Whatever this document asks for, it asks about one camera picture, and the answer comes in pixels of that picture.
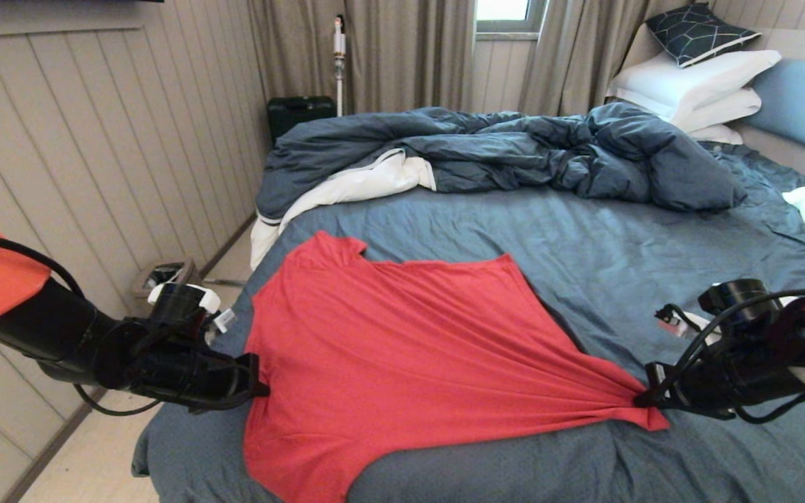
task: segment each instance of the red t-shirt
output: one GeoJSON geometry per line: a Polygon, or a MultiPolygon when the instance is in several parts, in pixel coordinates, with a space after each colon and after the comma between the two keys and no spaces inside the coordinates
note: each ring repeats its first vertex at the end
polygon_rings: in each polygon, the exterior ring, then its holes
{"type": "Polygon", "coordinates": [[[325,232],[256,294],[247,351],[272,388],[247,421],[248,471],[288,503],[342,501],[403,449],[553,432],[607,419],[669,426],[644,391],[581,353],[507,254],[372,262],[325,232]]]}

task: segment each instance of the bed frame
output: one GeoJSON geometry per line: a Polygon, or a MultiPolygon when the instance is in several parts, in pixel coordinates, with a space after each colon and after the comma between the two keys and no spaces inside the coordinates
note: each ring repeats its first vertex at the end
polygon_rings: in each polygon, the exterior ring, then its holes
{"type": "MultiPolygon", "coordinates": [[[[762,34],[760,40],[754,42],[750,48],[753,50],[774,49],[779,51],[783,57],[799,59],[805,61],[805,31],[802,29],[771,29],[754,28],[762,34]]],[[[632,45],[626,54],[623,62],[623,69],[635,66],[649,60],[659,54],[661,47],[659,42],[651,35],[648,27],[644,24],[636,32],[632,39],[632,45]]],[[[797,141],[780,137],[776,134],[767,133],[751,125],[744,124],[742,121],[735,121],[729,124],[734,130],[738,131],[748,147],[759,150],[763,155],[773,159],[775,162],[805,174],[805,145],[797,141]]]]}

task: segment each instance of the baseboard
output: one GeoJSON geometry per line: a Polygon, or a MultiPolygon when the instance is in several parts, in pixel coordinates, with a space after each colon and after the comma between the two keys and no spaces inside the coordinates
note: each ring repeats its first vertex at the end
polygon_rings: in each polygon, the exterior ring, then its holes
{"type": "Polygon", "coordinates": [[[215,254],[213,258],[211,258],[206,264],[204,264],[204,267],[201,268],[202,278],[207,277],[207,275],[210,274],[210,271],[213,270],[214,267],[217,267],[218,262],[229,252],[229,249],[232,248],[232,245],[234,245],[234,243],[238,241],[240,236],[243,235],[244,231],[246,231],[247,228],[250,227],[250,224],[253,224],[254,220],[256,220],[256,211],[254,211],[254,213],[251,214],[247,220],[244,220],[242,226],[240,226],[240,228],[236,230],[236,232],[234,232],[233,235],[230,236],[228,241],[223,243],[222,248],[218,249],[217,254],[215,254]]]}
{"type": "MultiPolygon", "coordinates": [[[[106,389],[104,388],[96,388],[95,391],[92,391],[89,395],[93,400],[98,402],[105,395],[105,392],[106,389]]],[[[55,454],[61,450],[61,446],[64,445],[64,442],[67,442],[67,439],[73,435],[73,432],[76,432],[76,429],[80,427],[80,424],[91,411],[92,407],[89,407],[89,404],[85,402],[76,409],[73,415],[67,420],[67,423],[61,426],[60,432],[48,442],[48,445],[42,449],[39,456],[34,459],[27,470],[23,472],[20,480],[8,491],[8,494],[4,500],[2,500],[3,503],[18,503],[20,499],[22,499],[23,495],[29,490],[29,487],[35,483],[39,474],[42,474],[42,471],[45,470],[45,466],[48,466],[49,462],[55,457],[55,454]]]]}

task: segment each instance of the trash can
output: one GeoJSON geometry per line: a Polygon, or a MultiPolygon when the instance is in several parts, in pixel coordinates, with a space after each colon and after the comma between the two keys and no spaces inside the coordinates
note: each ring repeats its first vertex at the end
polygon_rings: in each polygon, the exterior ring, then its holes
{"type": "Polygon", "coordinates": [[[201,274],[195,267],[191,257],[176,258],[175,260],[154,261],[143,268],[135,281],[132,282],[132,297],[136,299],[134,316],[147,316],[151,313],[151,305],[147,303],[147,296],[157,284],[163,283],[201,284],[201,274]]]}

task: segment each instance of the window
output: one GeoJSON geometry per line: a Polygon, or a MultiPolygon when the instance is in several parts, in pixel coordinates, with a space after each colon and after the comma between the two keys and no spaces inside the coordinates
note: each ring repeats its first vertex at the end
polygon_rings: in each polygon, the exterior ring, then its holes
{"type": "Polygon", "coordinates": [[[478,33],[539,33],[546,0],[478,0],[478,33]]]}

